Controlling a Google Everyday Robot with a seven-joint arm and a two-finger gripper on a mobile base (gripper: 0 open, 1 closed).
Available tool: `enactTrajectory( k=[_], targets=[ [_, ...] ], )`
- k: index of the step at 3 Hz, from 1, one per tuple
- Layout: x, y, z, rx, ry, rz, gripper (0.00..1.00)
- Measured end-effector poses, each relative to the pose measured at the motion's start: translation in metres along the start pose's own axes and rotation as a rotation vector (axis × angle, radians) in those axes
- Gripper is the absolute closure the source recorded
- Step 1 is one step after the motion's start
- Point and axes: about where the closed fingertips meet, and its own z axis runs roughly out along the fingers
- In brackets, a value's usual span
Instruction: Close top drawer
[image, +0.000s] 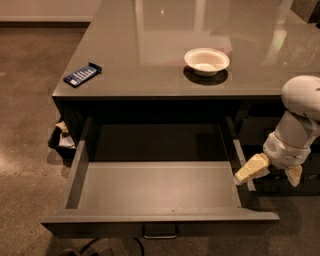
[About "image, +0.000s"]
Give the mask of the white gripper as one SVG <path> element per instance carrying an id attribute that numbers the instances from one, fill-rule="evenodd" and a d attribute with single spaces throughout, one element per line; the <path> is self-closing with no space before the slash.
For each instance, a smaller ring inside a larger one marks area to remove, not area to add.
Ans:
<path id="1" fill-rule="evenodd" d="M 310 152 L 310 148 L 296 148 L 282 142 L 272 132 L 263 144 L 263 153 L 252 156 L 234 174 L 234 182 L 240 186 L 253 179 L 264 177 L 270 173 L 268 167 L 272 164 L 277 169 L 287 169 L 285 173 L 288 181 L 293 187 L 297 187 L 303 171 L 301 164 L 305 162 Z"/>

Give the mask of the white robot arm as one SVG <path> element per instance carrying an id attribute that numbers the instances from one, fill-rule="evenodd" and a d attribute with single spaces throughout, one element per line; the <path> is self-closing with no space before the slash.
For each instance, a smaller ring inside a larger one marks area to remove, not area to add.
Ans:
<path id="1" fill-rule="evenodd" d="M 284 170 L 293 187 L 299 185 L 302 164 L 320 136 L 320 79 L 309 75 L 290 79 L 282 88 L 281 100 L 286 111 L 264 142 L 263 152 L 234 174 L 236 185 L 270 174 L 270 166 Z"/>

